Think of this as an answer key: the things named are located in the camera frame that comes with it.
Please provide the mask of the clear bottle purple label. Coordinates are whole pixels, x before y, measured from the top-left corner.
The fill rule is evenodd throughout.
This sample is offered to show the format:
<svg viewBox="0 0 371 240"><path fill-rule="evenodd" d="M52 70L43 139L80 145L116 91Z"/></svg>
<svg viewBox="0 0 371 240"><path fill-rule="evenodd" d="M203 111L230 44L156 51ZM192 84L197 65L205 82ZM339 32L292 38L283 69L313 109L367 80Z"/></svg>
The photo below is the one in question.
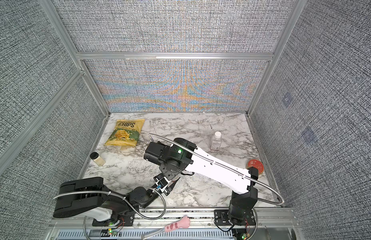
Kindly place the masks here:
<svg viewBox="0 0 371 240"><path fill-rule="evenodd" d="M221 142L222 142L222 137L217 139L213 134L213 136L211 137L210 149L212 151L218 151L220 149Z"/></svg>

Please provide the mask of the white bottle cap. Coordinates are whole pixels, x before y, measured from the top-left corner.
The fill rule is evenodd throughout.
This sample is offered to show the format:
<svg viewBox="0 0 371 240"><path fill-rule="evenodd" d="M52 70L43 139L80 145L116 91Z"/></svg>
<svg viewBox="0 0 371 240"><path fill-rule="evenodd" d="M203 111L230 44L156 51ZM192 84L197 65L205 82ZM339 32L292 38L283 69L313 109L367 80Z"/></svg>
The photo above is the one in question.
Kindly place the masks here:
<svg viewBox="0 0 371 240"><path fill-rule="evenodd" d="M214 136L215 136L217 139L221 138L221 132L215 132L215 133L214 133Z"/></svg>

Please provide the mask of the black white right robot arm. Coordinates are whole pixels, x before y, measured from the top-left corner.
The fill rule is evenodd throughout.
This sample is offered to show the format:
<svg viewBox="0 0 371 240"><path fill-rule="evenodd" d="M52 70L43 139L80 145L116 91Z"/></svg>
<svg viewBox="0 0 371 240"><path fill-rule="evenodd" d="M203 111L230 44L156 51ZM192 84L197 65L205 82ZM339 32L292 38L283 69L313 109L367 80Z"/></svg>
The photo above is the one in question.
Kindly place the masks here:
<svg viewBox="0 0 371 240"><path fill-rule="evenodd" d="M157 189L168 195L178 178L189 172L213 179L232 190L227 218L231 225L244 225L250 222L252 208L257 203L258 191L253 180L258 179L258 170L239 169L225 163L196 144L176 138L171 145L151 142L147 146L144 159L159 166L161 174L156 176Z"/></svg>

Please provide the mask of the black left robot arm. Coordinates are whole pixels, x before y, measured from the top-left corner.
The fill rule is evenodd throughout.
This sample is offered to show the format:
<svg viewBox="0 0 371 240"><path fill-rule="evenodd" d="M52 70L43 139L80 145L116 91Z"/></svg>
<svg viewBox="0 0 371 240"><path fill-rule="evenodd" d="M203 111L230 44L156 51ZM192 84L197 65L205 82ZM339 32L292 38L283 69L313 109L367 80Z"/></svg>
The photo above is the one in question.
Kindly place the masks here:
<svg viewBox="0 0 371 240"><path fill-rule="evenodd" d="M140 208L146 208L158 194L151 189L137 187L128 194L112 191L104 184L102 177L93 177L65 182L60 185L54 218L70 218L87 215L99 223L134 215Z"/></svg>

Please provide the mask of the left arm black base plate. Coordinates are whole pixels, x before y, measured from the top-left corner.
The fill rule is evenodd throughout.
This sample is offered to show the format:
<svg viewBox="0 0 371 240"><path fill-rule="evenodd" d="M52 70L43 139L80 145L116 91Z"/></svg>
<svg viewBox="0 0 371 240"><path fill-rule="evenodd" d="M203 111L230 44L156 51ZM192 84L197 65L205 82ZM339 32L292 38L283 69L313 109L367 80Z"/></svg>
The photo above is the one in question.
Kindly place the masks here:
<svg viewBox="0 0 371 240"><path fill-rule="evenodd" d="M112 227L112 228L121 228L121 227L131 227L134 223L135 216L127 216L127 215L120 215L116 218L110 218L103 222L99 222L97 220L92 221L93 227Z"/></svg>

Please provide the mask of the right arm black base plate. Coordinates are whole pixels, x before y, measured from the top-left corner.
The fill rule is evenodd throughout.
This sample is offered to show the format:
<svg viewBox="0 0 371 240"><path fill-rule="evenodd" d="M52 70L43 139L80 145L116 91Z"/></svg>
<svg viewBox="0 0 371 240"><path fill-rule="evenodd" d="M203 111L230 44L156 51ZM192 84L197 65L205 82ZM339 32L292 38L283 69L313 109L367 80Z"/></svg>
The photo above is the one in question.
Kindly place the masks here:
<svg viewBox="0 0 371 240"><path fill-rule="evenodd" d="M230 217L228 209L216 209L213 211L214 223L220 228L230 228L232 225L235 227L256 226L256 219L253 211L245 211L243 214L239 214L238 219Z"/></svg>

